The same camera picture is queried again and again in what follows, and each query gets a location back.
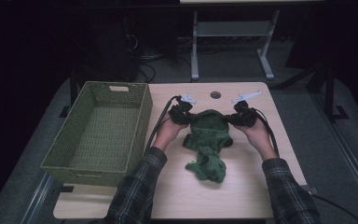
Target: hand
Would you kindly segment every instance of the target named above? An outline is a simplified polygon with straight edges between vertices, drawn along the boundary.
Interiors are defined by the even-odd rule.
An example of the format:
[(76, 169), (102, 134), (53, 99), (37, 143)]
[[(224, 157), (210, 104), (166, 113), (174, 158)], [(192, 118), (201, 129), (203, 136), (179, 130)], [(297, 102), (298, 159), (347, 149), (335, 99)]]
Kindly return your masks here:
[(173, 141), (179, 132), (187, 126), (188, 124), (179, 125), (174, 123), (170, 115), (165, 114), (158, 128), (157, 137), (153, 143), (153, 147), (158, 147), (159, 149), (165, 151), (168, 144)]
[(263, 161), (278, 158), (269, 140), (269, 133), (267, 132), (266, 126), (260, 119), (257, 119), (255, 125), (251, 128), (238, 125), (234, 125), (234, 128), (246, 134), (249, 143), (260, 153)]

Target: green woven basket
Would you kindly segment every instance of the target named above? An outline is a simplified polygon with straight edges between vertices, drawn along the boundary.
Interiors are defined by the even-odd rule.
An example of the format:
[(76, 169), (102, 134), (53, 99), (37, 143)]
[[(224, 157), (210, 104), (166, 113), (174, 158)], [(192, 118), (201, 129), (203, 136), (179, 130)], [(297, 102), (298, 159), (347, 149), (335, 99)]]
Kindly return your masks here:
[(65, 183), (117, 186), (141, 161), (147, 84), (86, 82), (41, 168)]

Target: green garment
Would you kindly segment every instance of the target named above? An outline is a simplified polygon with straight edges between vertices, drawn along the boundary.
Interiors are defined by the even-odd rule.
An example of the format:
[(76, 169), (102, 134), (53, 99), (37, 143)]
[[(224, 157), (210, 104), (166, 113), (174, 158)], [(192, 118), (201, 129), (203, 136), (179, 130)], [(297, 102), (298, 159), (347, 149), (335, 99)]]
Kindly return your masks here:
[(216, 110), (205, 110), (196, 115), (190, 123), (190, 130), (191, 134), (187, 135), (183, 145), (199, 154), (197, 161), (189, 162), (186, 169), (194, 172), (200, 180), (223, 182), (226, 165), (219, 159), (219, 153), (222, 147), (229, 147), (233, 143), (224, 116)]

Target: person's left hand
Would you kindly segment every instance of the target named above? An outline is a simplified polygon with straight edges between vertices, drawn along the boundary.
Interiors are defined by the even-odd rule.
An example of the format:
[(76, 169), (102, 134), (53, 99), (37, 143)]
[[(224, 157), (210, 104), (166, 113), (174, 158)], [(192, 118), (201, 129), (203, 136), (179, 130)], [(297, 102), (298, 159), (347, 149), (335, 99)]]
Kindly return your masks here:
[(165, 150), (168, 144), (173, 141), (179, 132), (186, 128), (188, 124), (176, 124), (172, 121), (169, 114), (165, 114), (157, 131), (156, 140), (153, 147)]

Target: light wood surface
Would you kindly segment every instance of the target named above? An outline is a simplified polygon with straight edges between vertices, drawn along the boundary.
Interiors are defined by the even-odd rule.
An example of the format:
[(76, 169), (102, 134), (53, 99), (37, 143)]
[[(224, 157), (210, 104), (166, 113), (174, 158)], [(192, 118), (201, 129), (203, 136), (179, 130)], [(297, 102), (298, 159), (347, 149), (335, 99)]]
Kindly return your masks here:
[(180, 3), (273, 3), (273, 2), (322, 2), (324, 0), (180, 0)]
[[(231, 100), (239, 94), (261, 91), (261, 94), (248, 99), (247, 102), (250, 107), (261, 110), (267, 117), (281, 157), (289, 163), (296, 181), (300, 185), (306, 185), (276, 106), (264, 83), (149, 86), (153, 109), (147, 136), (151, 134), (163, 107), (174, 95), (189, 93), (197, 100), (190, 110), (191, 113), (215, 109), (227, 115), (235, 113)], [(212, 91), (219, 91), (221, 98), (210, 97)], [(158, 178), (152, 218), (272, 218), (268, 189), (261, 168), (262, 161), (246, 136), (230, 126), (229, 134), (234, 144), (223, 148), (220, 153), (221, 160), (227, 166), (227, 175), (223, 183), (216, 184), (208, 180), (200, 181), (185, 169), (186, 164), (197, 157), (197, 152), (182, 146), (188, 133), (189, 128), (182, 130), (166, 150), (168, 162)], [(61, 193), (54, 216), (104, 217), (115, 192), (114, 188), (75, 185), (73, 193)]]

